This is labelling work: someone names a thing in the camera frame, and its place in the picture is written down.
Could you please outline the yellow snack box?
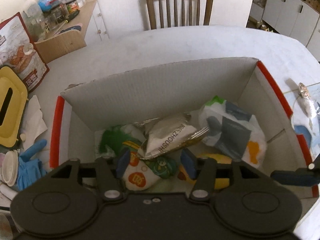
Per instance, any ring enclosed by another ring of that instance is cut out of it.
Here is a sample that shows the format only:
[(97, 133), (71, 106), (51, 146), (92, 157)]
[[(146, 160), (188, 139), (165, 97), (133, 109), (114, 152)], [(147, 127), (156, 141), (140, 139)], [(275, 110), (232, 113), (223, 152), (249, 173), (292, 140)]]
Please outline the yellow snack box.
[(185, 149), (181, 154), (177, 177), (193, 185), (193, 191), (221, 190), (230, 184), (228, 169), (231, 163), (231, 158), (221, 154), (203, 154), (197, 157)]

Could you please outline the white grey orange plastic bag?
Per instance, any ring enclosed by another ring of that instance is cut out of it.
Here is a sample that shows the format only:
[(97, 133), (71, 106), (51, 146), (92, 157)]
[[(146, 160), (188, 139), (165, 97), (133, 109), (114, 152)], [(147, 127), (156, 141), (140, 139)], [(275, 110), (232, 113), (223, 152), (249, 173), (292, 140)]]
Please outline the white grey orange plastic bag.
[(198, 122), (209, 129), (205, 145), (255, 168), (262, 165), (267, 141), (255, 115), (216, 95), (201, 107)]

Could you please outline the silver foil snack bag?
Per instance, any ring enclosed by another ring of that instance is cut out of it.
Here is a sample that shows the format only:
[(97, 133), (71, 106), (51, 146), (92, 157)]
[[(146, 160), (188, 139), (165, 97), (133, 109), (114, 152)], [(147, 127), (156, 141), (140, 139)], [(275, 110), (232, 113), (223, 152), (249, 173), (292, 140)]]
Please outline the silver foil snack bag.
[(191, 120), (191, 114), (185, 112), (135, 122), (133, 125), (141, 129), (146, 138), (138, 149), (138, 155), (141, 159), (151, 160), (198, 143), (207, 135), (209, 128), (197, 128)]

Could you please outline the green orange snack packet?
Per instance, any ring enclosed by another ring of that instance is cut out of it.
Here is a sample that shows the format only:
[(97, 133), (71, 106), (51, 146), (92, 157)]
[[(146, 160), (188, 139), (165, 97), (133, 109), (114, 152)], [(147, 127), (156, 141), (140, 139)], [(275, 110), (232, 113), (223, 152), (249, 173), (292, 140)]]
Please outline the green orange snack packet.
[(130, 161), (121, 176), (130, 191), (144, 191), (156, 188), (164, 191), (167, 180), (177, 171), (177, 163), (168, 157), (143, 160), (138, 156), (138, 149), (145, 141), (143, 132), (133, 125), (113, 126), (101, 135), (96, 156), (117, 157), (122, 150), (129, 150)]

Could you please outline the red white cardboard box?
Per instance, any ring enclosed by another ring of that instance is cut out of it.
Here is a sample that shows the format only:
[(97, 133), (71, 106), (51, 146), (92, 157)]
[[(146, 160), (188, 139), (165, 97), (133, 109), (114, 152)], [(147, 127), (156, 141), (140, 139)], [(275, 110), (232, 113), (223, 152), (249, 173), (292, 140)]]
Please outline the red white cardboard box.
[(95, 160), (104, 129), (200, 109), (220, 96), (256, 116), (267, 140), (261, 170), (295, 170), (313, 159), (291, 126), (299, 110), (264, 64), (250, 57), (174, 62), (73, 85), (57, 98), (50, 143), (51, 168), (69, 159)]

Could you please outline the blue rubber glove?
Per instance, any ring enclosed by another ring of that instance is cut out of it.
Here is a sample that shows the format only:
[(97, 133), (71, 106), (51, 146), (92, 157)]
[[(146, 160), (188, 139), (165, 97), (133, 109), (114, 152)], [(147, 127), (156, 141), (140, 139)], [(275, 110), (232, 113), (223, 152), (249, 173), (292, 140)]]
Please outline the blue rubber glove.
[(44, 177), (47, 172), (43, 168), (39, 158), (32, 159), (38, 152), (47, 145), (46, 139), (41, 139), (25, 150), (18, 158), (17, 187), (20, 191)]

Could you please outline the white crumpled tissue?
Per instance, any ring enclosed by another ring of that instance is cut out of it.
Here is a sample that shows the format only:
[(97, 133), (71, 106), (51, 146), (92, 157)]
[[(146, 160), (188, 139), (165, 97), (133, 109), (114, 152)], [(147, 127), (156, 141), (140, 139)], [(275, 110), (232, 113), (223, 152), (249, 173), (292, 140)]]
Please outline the white crumpled tissue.
[(22, 120), (20, 139), (23, 149), (31, 147), (35, 140), (47, 130), (47, 125), (43, 120), (43, 113), (36, 95), (28, 101)]

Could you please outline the brown cardboard box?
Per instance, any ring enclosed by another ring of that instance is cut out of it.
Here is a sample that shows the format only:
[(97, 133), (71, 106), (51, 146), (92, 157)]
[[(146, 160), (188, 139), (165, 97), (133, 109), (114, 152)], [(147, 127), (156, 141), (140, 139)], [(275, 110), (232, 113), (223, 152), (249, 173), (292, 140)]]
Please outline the brown cardboard box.
[(45, 63), (50, 63), (85, 46), (87, 44), (78, 30), (69, 30), (35, 43), (35, 47)]

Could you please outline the white drawer sideboard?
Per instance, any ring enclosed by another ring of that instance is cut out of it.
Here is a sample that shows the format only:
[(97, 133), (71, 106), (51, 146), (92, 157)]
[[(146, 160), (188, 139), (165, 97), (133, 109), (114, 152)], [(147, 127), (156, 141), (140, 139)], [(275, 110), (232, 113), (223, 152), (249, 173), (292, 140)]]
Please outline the white drawer sideboard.
[(85, 5), (80, 8), (78, 16), (51, 30), (46, 39), (69, 30), (80, 31), (87, 46), (109, 39), (98, 0), (86, 0)]

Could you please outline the red white snack bag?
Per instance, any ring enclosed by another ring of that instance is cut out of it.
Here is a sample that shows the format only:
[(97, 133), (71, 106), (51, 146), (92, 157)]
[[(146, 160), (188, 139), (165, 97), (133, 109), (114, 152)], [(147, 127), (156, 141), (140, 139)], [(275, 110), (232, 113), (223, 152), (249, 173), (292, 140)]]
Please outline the red white snack bag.
[(10, 67), (29, 92), (33, 92), (49, 72), (19, 12), (1, 23), (3, 66)]

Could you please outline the brown wooden chair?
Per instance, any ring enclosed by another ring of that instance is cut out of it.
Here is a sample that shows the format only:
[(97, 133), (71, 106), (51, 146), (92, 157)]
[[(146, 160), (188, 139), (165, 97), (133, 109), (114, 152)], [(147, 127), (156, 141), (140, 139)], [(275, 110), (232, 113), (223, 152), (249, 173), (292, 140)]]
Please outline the brown wooden chair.
[(214, 0), (146, 0), (150, 28), (209, 25)]

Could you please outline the grey wooden wall cabinet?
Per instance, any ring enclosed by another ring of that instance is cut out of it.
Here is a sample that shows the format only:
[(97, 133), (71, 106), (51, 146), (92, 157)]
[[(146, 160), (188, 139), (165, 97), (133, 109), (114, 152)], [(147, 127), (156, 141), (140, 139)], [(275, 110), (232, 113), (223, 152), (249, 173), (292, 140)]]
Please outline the grey wooden wall cabinet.
[(319, 0), (253, 0), (249, 20), (298, 40), (319, 60)]

